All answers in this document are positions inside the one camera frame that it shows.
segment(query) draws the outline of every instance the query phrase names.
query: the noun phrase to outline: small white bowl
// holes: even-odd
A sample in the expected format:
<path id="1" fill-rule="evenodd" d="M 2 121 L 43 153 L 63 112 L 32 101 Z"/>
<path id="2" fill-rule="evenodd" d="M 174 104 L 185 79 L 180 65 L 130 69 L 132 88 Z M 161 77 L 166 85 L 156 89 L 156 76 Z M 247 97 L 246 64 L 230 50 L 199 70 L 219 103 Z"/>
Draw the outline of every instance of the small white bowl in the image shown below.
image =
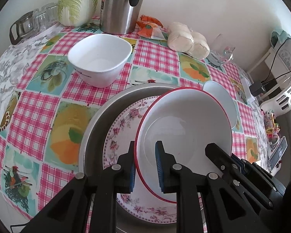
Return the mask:
<path id="1" fill-rule="evenodd" d="M 68 60 L 86 83 L 105 88 L 116 80 L 132 50 L 120 37 L 94 34 L 73 46 Z"/>
<path id="2" fill-rule="evenodd" d="M 163 194 L 159 186 L 155 143 L 193 172 L 207 175 L 222 172 L 205 155 L 205 147 L 216 143 L 228 155 L 232 132 L 227 114 L 209 93 L 195 88 L 178 88 L 160 96 L 144 114 L 135 139 L 134 157 L 145 187 L 161 200 L 175 203 L 176 194 Z"/>
<path id="3" fill-rule="evenodd" d="M 211 94 L 222 105 L 230 121 L 230 126 L 234 128 L 237 123 L 237 110 L 226 89 L 218 82 L 209 80 L 203 85 L 203 91 Z"/>

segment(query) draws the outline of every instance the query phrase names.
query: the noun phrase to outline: glass cup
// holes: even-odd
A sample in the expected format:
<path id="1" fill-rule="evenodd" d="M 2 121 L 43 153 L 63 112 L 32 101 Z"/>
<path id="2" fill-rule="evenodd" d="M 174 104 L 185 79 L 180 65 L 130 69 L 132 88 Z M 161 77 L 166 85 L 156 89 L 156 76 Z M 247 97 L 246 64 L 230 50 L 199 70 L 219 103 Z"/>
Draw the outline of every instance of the glass cup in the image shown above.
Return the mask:
<path id="1" fill-rule="evenodd" d="M 58 21 L 58 3 L 48 3 L 42 7 L 42 10 L 46 10 L 51 24 Z"/>
<path id="2" fill-rule="evenodd" d="M 222 65 L 233 59 L 235 46 L 229 43 L 222 34 L 219 34 L 209 47 L 210 53 L 207 59 L 213 64 Z"/>
<path id="3" fill-rule="evenodd" d="M 46 10 L 37 11 L 34 13 L 36 29 L 43 32 L 50 27 L 50 18 Z"/>
<path id="4" fill-rule="evenodd" d="M 39 9 L 34 9 L 32 12 L 33 12 L 33 15 L 34 15 L 35 13 L 39 12 Z"/>

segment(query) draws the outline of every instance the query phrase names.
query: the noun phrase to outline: pink checkered tablecloth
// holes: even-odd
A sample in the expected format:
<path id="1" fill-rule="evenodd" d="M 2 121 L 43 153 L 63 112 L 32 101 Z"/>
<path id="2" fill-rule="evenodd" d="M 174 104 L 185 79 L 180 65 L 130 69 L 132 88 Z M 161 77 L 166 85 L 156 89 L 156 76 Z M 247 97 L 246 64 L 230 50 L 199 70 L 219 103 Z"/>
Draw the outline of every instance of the pink checkered tablecloth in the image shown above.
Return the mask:
<path id="1" fill-rule="evenodd" d="M 198 89 L 210 79 L 220 83 L 233 98 L 238 113 L 232 129 L 232 152 L 251 162 L 259 159 L 264 148 L 256 127 L 261 126 L 261 120 L 255 118 L 244 96 L 240 79 L 246 74 L 237 65 L 218 68 L 207 59 L 195 60 L 169 49 L 165 41 L 139 37 L 137 27 L 130 34 L 119 35 L 133 47 L 120 75 L 109 87 L 98 89 L 86 84 L 67 60 L 77 42 L 103 34 L 96 20 L 91 26 L 65 27 L 52 38 L 11 97 L 0 128 L 0 190 L 15 209 L 32 218 L 74 177 L 90 119 L 111 97 L 140 83 L 155 81 Z M 12 170 L 15 162 L 17 169 Z M 23 187 L 26 197 L 7 192 L 6 187 L 17 181 L 11 171 L 14 176 L 17 173 L 20 183 L 31 185 Z"/>

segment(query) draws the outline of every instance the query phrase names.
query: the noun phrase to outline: bowl rim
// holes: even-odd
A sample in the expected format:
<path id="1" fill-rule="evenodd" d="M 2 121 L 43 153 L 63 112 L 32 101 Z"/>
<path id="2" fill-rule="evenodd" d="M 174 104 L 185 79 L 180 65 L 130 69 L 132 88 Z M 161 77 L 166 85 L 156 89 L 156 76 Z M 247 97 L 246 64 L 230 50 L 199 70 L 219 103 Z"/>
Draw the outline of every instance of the bowl rim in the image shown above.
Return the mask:
<path id="1" fill-rule="evenodd" d="M 76 49 L 76 48 L 78 48 L 78 46 L 80 46 L 80 45 L 82 45 L 84 42 L 86 42 L 86 41 L 88 41 L 90 38 L 94 38 L 94 37 L 110 37 L 110 38 L 117 38 L 117 39 L 120 39 L 121 41 L 124 41 L 123 42 L 123 44 L 124 45 L 126 45 L 126 43 L 127 43 L 127 45 L 129 45 L 129 47 L 130 47 L 130 52 L 129 52 L 129 54 L 121 61 L 121 62 L 119 62 L 117 65 L 115 65 L 115 66 L 113 66 L 113 67 L 111 67 L 111 68 L 109 68 L 109 69 L 104 69 L 104 70 L 101 70 L 101 71 L 91 71 L 91 70 L 87 70 L 87 69 L 84 69 L 83 67 L 80 67 L 80 66 L 77 66 L 76 64 L 74 64 L 74 63 L 72 63 L 71 61 L 70 61 L 70 58 L 69 57 L 71 57 L 71 53 L 72 53 L 72 51 L 74 50 L 74 49 Z M 125 39 L 122 39 L 121 37 L 118 37 L 118 36 L 114 36 L 114 35 L 109 35 L 109 34 L 103 34 L 103 33 L 100 33 L 100 34 L 92 34 L 92 35 L 90 35 L 90 36 L 88 36 L 88 37 L 85 37 L 84 39 L 82 39 L 81 41 L 79 41 L 78 43 L 76 43 L 74 46 L 72 46 L 72 48 L 69 50 L 69 52 L 68 52 L 68 54 L 67 54 L 67 58 L 68 58 L 68 60 L 69 60 L 69 62 L 73 65 L 73 66 L 75 66 L 75 67 L 77 67 L 77 68 L 79 68 L 79 69 L 82 69 L 82 70 L 84 70 L 84 71 L 87 71 L 87 72 L 91 72 L 91 73 L 95 73 L 95 74 L 101 74 L 101 73 L 105 73 L 105 72 L 110 72 L 110 71 L 112 71 L 112 70 L 114 70 L 114 69 L 116 69 L 116 68 L 118 68 L 119 66 L 121 66 L 123 63 L 125 63 L 126 61 L 127 61 L 127 59 L 129 58 L 129 56 L 132 54 L 132 51 L 133 51 L 133 47 L 132 47 L 132 45 L 128 42 L 128 41 L 126 41 Z"/>
<path id="2" fill-rule="evenodd" d="M 210 85 L 210 84 L 214 84 L 214 85 L 218 85 L 221 89 L 224 89 L 226 92 L 227 92 L 227 94 L 230 96 L 230 99 L 232 100 L 232 102 L 233 102 L 233 104 L 234 104 L 234 100 L 233 100 L 233 98 L 232 98 L 232 96 L 229 94 L 229 92 L 220 84 L 220 83 L 218 83 L 218 82 L 216 82 L 216 81 L 214 81 L 214 80 L 208 80 L 208 81 L 206 81 L 205 83 L 204 83 L 204 85 L 203 85 L 203 91 L 204 91 L 204 87 L 206 86 L 207 87 L 207 85 Z M 231 124 L 231 122 L 230 122 L 230 126 L 231 126 L 231 128 L 234 128 L 235 126 L 236 126 L 236 124 L 237 124 L 237 119 L 238 119 L 238 116 L 237 116 L 237 110 L 236 110 L 236 106 L 235 106 L 235 108 L 233 108 L 234 110 L 235 110 L 235 112 L 234 112 L 234 114 L 236 114 L 235 116 L 236 116 L 236 121 L 233 123 L 234 124 L 234 126 L 232 126 L 232 124 Z"/>
<path id="3" fill-rule="evenodd" d="M 168 95 L 170 93 L 173 93 L 174 91 L 177 91 L 177 90 L 183 90 L 183 89 L 194 89 L 194 90 L 198 90 L 198 91 L 202 91 L 204 92 L 205 94 L 209 95 L 210 97 L 212 97 L 218 104 L 219 106 L 222 108 L 223 112 L 225 113 L 226 115 L 226 118 L 227 118 L 227 121 L 230 125 L 230 120 L 228 119 L 228 115 L 226 114 L 224 108 L 222 107 L 222 105 L 219 103 L 219 101 L 214 98 L 211 94 L 209 94 L 208 92 L 206 91 L 203 91 L 202 89 L 197 89 L 197 88 L 193 88 L 193 87 L 180 87 L 180 88 L 177 88 L 177 89 L 172 89 L 164 94 L 162 94 L 161 96 L 159 96 L 152 104 L 151 106 L 147 109 L 147 111 L 145 112 L 145 114 L 143 115 L 140 123 L 139 123 L 139 126 L 138 126 L 138 129 L 137 129 L 137 133 L 136 133 L 136 138 L 135 138 L 135 144 L 134 144 L 134 162 L 135 162 L 135 166 L 136 166 L 136 170 L 138 172 L 138 175 L 143 183 L 143 185 L 150 191 L 151 194 L 153 194 L 155 197 L 159 198 L 160 200 L 163 200 L 163 201 L 166 201 L 166 202 L 169 202 L 169 203 L 177 203 L 175 201 L 170 201 L 170 200 L 167 200 L 163 197 L 160 197 L 159 195 L 157 195 L 148 185 L 147 183 L 145 182 L 142 174 L 141 174 L 141 171 L 140 171 L 140 168 L 139 168 L 139 164 L 138 164 L 138 159 L 137 159 L 137 140 L 138 140 L 138 136 L 139 136 L 139 133 L 140 133 L 140 129 L 141 129 L 141 126 L 144 122 L 144 119 L 146 118 L 146 116 L 148 115 L 149 111 L 151 110 L 151 108 L 161 99 L 163 98 L 165 95 Z M 231 144 L 231 149 L 230 149 L 230 155 L 232 154 L 232 148 L 233 148 L 233 135 L 232 135 L 232 128 L 230 126 L 230 136 L 232 138 L 232 144 Z"/>

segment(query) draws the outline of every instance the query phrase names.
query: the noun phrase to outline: metal tray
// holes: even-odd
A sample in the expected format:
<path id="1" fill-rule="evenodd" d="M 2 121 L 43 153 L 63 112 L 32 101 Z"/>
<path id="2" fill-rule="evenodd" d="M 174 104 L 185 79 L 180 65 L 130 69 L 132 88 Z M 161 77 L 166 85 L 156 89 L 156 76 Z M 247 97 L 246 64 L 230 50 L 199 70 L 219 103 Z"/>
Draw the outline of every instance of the metal tray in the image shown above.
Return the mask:
<path id="1" fill-rule="evenodd" d="M 80 147 L 79 171 L 87 176 L 99 173 L 102 168 L 102 152 L 108 131 L 120 113 L 138 100 L 175 89 L 178 86 L 164 83 L 149 83 L 133 86 L 108 100 L 90 121 Z M 134 217 L 117 205 L 118 233 L 174 233 L 176 224 L 155 224 Z"/>

